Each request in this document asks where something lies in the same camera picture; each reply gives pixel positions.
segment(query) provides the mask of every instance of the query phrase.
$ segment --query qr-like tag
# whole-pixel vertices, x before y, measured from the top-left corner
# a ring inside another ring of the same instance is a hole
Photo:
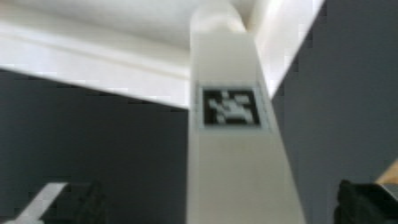
[[[252,88],[202,88],[204,127],[259,127],[257,101]]]

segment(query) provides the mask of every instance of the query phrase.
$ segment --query black object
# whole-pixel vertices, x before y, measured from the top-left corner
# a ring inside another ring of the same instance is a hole
[[[41,220],[44,224],[105,224],[101,184],[67,184]]]
[[[398,201],[378,184],[343,180],[334,224],[398,224]]]
[[[252,88],[247,88],[247,87],[204,88],[202,89],[202,110],[204,110],[202,111],[204,126],[259,127],[261,125]],[[218,116],[224,117],[224,122],[216,120]]]

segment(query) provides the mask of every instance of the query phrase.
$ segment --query white pillar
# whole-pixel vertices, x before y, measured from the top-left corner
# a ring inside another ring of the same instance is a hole
[[[192,18],[188,224],[304,224],[252,36],[227,3]]]

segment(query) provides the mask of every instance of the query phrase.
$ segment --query dark gray wall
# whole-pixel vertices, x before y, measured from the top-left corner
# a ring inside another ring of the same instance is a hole
[[[110,223],[185,223],[186,111],[0,71],[0,221],[99,180]]]
[[[398,1],[327,0],[273,99],[307,223],[398,157]]]

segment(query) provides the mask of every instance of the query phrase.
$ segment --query ceiling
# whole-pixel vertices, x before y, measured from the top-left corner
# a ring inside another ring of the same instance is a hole
[[[85,23],[188,48],[188,23],[204,0],[5,0]],[[245,23],[256,0],[231,0]]]
[[[0,0],[0,68],[188,108],[190,18],[206,1]],[[273,96],[323,0],[227,0]]]

